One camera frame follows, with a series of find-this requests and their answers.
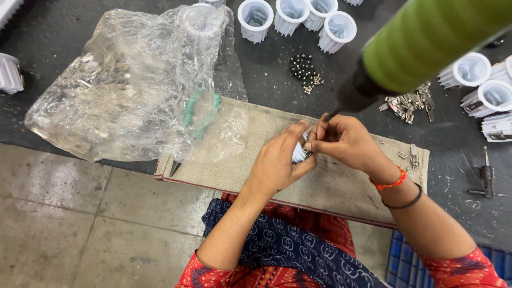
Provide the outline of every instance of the blue printed fabric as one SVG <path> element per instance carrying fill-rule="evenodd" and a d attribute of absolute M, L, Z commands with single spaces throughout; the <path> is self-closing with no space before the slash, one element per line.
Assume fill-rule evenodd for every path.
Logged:
<path fill-rule="evenodd" d="M 231 203 L 210 202 L 201 218 L 204 237 L 224 216 Z M 260 214 L 245 240 L 239 265 L 280 266 L 305 272 L 323 287 L 386 287 L 352 256 L 301 228 Z"/>

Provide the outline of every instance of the work table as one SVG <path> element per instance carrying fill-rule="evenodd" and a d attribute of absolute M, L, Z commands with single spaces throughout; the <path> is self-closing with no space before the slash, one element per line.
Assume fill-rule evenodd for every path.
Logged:
<path fill-rule="evenodd" d="M 228 0 L 235 12 L 242 0 Z M 317 47 L 318 32 L 304 26 L 290 37 L 277 34 L 270 26 L 260 44 L 242 39 L 240 24 L 235 19 L 236 52 L 242 67 L 249 102 L 275 109 L 319 118 L 335 107 L 335 91 L 356 64 L 359 51 L 405 0 L 365 0 L 352 7 L 339 0 L 340 11 L 351 15 L 357 24 L 357 35 L 334 54 L 324 54 Z M 20 60 L 26 88 L 12 96 L 0 96 L 0 142 L 34 150 L 73 157 L 54 147 L 25 128 L 26 112 L 57 76 L 82 53 L 84 44 L 104 12 L 121 8 L 161 14 L 178 5 L 191 5 L 193 0 L 45 0 L 28 2 L 0 32 L 0 52 Z M 269 1 L 275 13 L 275 0 Z M 292 78 L 289 58 L 298 53 L 313 55 L 317 72 L 325 81 L 308 96 Z M 512 54 L 512 38 L 495 49 L 484 49 L 491 64 Z M 460 99 L 474 89 L 447 89 L 431 79 L 431 93 L 436 104 L 435 122 L 429 122 L 425 110 L 415 111 L 414 121 L 407 124 L 391 111 L 379 111 L 378 101 L 357 117 L 370 133 L 389 137 L 429 149 L 428 194 L 482 245 L 512 251 L 512 145 L 487 143 L 481 133 L 480 119 L 468 117 L 459 107 Z M 496 193 L 507 197 L 486 198 L 469 194 L 481 189 L 479 168 L 484 165 L 483 146 L 487 145 L 489 161 L 494 167 Z M 101 164 L 131 171 L 153 174 L 156 160 L 119 162 L 101 160 Z"/>

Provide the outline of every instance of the red printed top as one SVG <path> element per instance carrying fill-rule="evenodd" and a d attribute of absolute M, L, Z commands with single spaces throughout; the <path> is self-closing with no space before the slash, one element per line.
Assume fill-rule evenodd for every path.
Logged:
<path fill-rule="evenodd" d="M 223 193 L 222 200 L 233 203 L 236 195 Z M 329 241 L 355 258 L 352 234 L 346 220 L 327 214 L 300 210 L 287 205 L 268 203 L 263 214 L 279 218 L 289 225 L 305 229 Z M 457 259 L 423 259 L 438 288 L 478 285 L 506 288 L 493 264 L 479 248 Z M 320 287 L 304 272 L 277 266 L 238 266 L 222 271 L 203 266 L 194 253 L 176 287 Z"/>

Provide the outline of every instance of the black bangle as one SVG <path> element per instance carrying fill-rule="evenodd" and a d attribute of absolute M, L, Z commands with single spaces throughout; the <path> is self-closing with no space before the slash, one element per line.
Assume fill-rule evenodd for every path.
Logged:
<path fill-rule="evenodd" d="M 384 204 L 384 206 L 386 206 L 387 208 L 389 209 L 404 209 L 404 208 L 407 208 L 407 207 L 410 207 L 412 205 L 414 205 L 414 203 L 418 202 L 419 199 L 421 198 L 422 194 L 423 194 L 423 191 L 421 190 L 421 186 L 418 185 L 417 183 L 414 183 L 416 184 L 416 186 L 418 186 L 419 188 L 419 193 L 418 193 L 418 196 L 416 197 L 416 199 L 412 200 L 411 203 L 409 204 L 405 204 L 404 206 L 389 206 L 387 205 L 384 200 L 381 198 L 380 200 L 382 201 L 382 204 Z"/>

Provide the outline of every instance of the red stripe on mat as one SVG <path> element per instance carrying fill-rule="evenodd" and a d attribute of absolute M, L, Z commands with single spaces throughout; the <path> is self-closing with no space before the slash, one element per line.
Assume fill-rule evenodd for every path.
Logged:
<path fill-rule="evenodd" d="M 170 182 L 177 182 L 177 183 L 183 183 L 183 184 L 188 184 L 188 185 L 194 185 L 194 186 L 203 187 L 203 188 L 207 188 L 207 189 L 212 189 L 212 190 L 226 192 L 226 193 L 229 193 L 229 194 L 238 194 L 238 192 L 234 192 L 234 191 L 222 190 L 222 189 L 218 189 L 218 188 L 213 188 L 213 187 L 208 187 L 208 186 L 204 186 L 204 185 L 199 185 L 199 184 L 189 183 L 189 182 L 185 182 L 185 181 L 180 181 L 180 180 L 166 178 L 162 174 L 154 175 L 154 177 L 156 178 L 156 180 L 159 180 L 159 181 L 163 181 L 162 179 L 165 179 L 165 180 L 170 181 Z M 302 205 L 302 204 L 297 204 L 297 203 L 286 202 L 286 201 L 282 201 L 282 200 L 271 199 L 271 201 L 272 202 L 276 202 L 276 203 L 281 203 L 281 204 L 288 204 L 288 205 L 291 205 L 291 206 L 299 206 L 299 207 L 302 207 L 302 208 L 305 208 L 305 209 L 308 209 L 308 210 L 312 210 L 312 211 L 324 212 L 324 213 L 331 214 L 331 215 L 334 215 L 334 216 L 339 216 L 341 218 L 345 218 L 345 219 L 349 219 L 349 220 L 353 220 L 353 221 L 361 222 L 361 223 L 365 223 L 365 224 L 370 224 L 370 225 L 374 225 L 374 226 L 378 226 L 378 227 L 395 229 L 395 230 L 398 229 L 397 225 L 391 224 L 391 223 L 386 223 L 386 222 L 381 222 L 381 221 L 376 221 L 376 220 L 369 220 L 369 219 L 364 219 L 364 218 L 344 215 L 344 214 L 341 214 L 341 213 L 331 212 L 331 211 L 327 211 L 327 210 L 323 210 L 323 209 L 313 208 L 313 207 L 310 207 L 310 206 L 306 206 L 306 205 Z"/>

